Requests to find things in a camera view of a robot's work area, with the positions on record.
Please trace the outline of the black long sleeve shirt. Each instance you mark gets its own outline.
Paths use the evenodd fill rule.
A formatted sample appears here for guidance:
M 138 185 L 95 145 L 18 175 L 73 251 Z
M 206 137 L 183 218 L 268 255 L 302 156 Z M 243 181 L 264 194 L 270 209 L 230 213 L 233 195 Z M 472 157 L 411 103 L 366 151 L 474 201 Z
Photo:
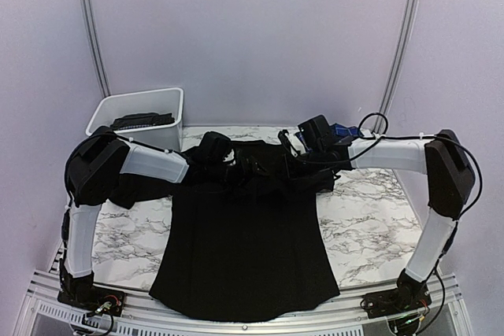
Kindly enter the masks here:
M 212 194 L 213 181 L 121 176 L 110 198 L 115 205 L 172 200 L 169 239 L 150 296 L 191 318 L 244 323 L 311 310 L 336 297 L 317 218 L 317 194 L 333 189 L 333 173 L 289 179 L 282 146 L 235 146 L 268 169 L 268 193 Z

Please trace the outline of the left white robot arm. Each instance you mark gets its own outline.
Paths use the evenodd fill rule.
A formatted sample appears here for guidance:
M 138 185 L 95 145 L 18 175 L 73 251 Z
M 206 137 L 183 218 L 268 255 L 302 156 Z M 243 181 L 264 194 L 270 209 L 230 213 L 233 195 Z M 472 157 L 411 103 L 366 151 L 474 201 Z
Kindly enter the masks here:
M 82 308 L 93 308 L 99 302 L 91 263 L 95 225 L 102 205 L 119 188 L 121 176 L 173 184 L 216 181 L 240 185 L 267 174 L 258 159 L 246 156 L 230 138 L 215 131 L 205 133 L 193 149 L 177 152 L 120 136 L 111 127 L 99 127 L 72 151 L 65 164 L 69 204 L 61 227 L 63 291 Z

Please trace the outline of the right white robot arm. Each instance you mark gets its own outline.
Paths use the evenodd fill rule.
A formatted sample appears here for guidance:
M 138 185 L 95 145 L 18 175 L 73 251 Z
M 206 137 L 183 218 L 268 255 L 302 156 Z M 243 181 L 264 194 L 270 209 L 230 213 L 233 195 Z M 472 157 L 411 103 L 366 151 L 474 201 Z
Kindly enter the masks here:
M 307 131 L 296 138 L 282 130 L 278 137 L 287 155 L 308 168 L 386 169 L 424 177 L 426 213 L 421 235 L 397 279 L 398 288 L 390 295 L 395 309 L 409 309 L 449 250 L 461 218 L 480 199 L 483 175 L 474 154 L 449 128 L 403 136 L 358 131 L 341 138 L 331 132 L 309 137 Z

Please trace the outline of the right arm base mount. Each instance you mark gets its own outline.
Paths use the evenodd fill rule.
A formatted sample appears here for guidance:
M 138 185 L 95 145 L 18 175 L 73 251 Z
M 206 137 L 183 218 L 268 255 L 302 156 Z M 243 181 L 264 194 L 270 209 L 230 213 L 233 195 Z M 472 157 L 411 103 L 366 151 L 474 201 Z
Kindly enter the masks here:
M 394 289 L 365 294 L 360 303 L 361 308 L 370 319 L 427 308 L 432 303 L 427 281 L 436 268 L 437 265 L 421 281 L 417 281 L 403 269 Z

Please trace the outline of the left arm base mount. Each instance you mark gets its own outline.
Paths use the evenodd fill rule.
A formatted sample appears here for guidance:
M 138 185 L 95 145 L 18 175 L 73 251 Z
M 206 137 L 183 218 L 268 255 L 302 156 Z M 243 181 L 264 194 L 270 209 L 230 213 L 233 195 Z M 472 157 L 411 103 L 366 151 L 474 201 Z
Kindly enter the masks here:
M 87 311 L 87 316 L 120 316 L 124 307 L 125 293 L 94 284 L 94 276 L 80 278 L 68 276 L 61 279 L 57 300 L 63 304 Z

